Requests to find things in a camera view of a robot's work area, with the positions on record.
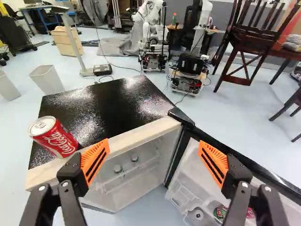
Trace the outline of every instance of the mini fridge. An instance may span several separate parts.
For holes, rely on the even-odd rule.
[[[298,225],[301,206],[293,185],[280,182],[276,175],[272,178],[268,170],[202,132],[179,109],[168,115],[109,139],[110,154],[80,201],[116,213],[163,184],[166,199],[178,208],[187,225],[220,225],[214,211],[229,207],[230,200],[198,156],[199,141],[203,140],[225,154],[232,153],[249,167],[252,185],[265,183],[279,189],[290,225]],[[256,225],[252,214],[245,225]]]
[[[291,226],[301,218],[301,189],[197,128],[144,75],[44,96],[39,117],[47,115],[85,148],[108,139],[110,153],[80,199],[86,207],[114,214],[163,185],[187,225],[218,225],[214,212],[230,201],[197,154],[201,140],[234,155],[252,172],[253,185],[277,189]],[[56,173],[67,161],[34,142],[26,189],[56,185]],[[254,219],[246,225],[254,225]]]

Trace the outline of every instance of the metal stand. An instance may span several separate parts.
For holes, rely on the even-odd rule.
[[[163,49],[164,49],[164,37],[165,37],[165,23],[166,23],[166,2],[163,2],[162,4],[163,8],[164,9],[164,22],[163,22],[163,38],[162,38],[162,52],[161,52],[161,63],[164,62],[164,59],[163,59]]]
[[[64,22],[64,25],[65,25],[65,28],[66,28],[66,31],[68,33],[68,36],[70,38],[70,42],[71,42],[71,45],[72,45],[72,48],[73,48],[73,51],[75,53],[75,56],[77,57],[77,59],[79,60],[79,64],[81,66],[81,70],[80,70],[80,75],[81,76],[93,76],[93,68],[86,68],[85,65],[84,65],[84,62],[81,58],[81,55],[79,53],[79,50],[77,49],[77,45],[75,43],[75,40],[72,36],[72,33],[71,33],[71,29],[70,29],[70,25],[68,23],[68,15],[67,13],[63,13],[62,15],[62,20]]]

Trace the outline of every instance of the blue-gray floor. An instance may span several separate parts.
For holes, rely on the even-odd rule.
[[[81,40],[95,40],[94,29],[80,28]],[[102,38],[112,37],[112,31],[99,30]],[[51,36],[34,37],[34,42],[52,40]],[[97,56],[95,47],[84,47],[83,60],[87,67],[105,64],[102,56]],[[108,57],[113,64],[140,70],[137,57]],[[42,91],[28,77],[39,65],[54,65],[66,90],[94,84],[94,79],[79,76],[80,66],[75,57],[61,56],[56,46],[47,44],[38,51],[30,51],[12,57],[8,65],[2,67],[6,75],[19,89],[22,96],[7,102],[0,97],[0,137],[1,166],[0,218],[3,225],[17,225],[29,193],[24,190],[25,176],[32,140],[27,135],[28,125],[37,118]],[[250,87],[222,83],[218,93],[213,93],[224,64],[216,75],[210,75],[212,84],[204,87],[198,97],[185,97],[180,107],[196,125],[226,145],[241,152],[262,166],[301,187],[299,168],[301,140],[290,140],[301,133],[301,114],[289,117],[292,107],[276,121],[268,118],[282,108],[283,103],[297,90],[298,84],[288,74],[282,74],[273,86],[270,79],[276,71],[260,69]],[[130,78],[138,72],[113,67],[114,79]],[[160,89],[166,86],[163,73],[147,73],[146,76]],[[180,101],[181,94],[165,91],[174,103]],[[107,215],[93,210],[85,210],[89,225],[183,225],[182,216],[168,201],[164,200],[165,189],[160,187],[116,215]],[[55,225],[62,225],[61,217],[55,218]]]

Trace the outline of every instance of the green bottle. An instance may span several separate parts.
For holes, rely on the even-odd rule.
[[[177,14],[174,13],[174,14],[173,14],[173,22],[172,22],[172,25],[175,26],[176,23],[177,23]]]

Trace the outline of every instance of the coca-cola logo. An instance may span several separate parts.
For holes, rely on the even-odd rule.
[[[43,137],[48,141],[50,145],[58,146],[63,152],[62,154],[70,154],[75,151],[73,147],[67,140],[66,136],[60,132],[55,132],[50,135],[50,137]]]

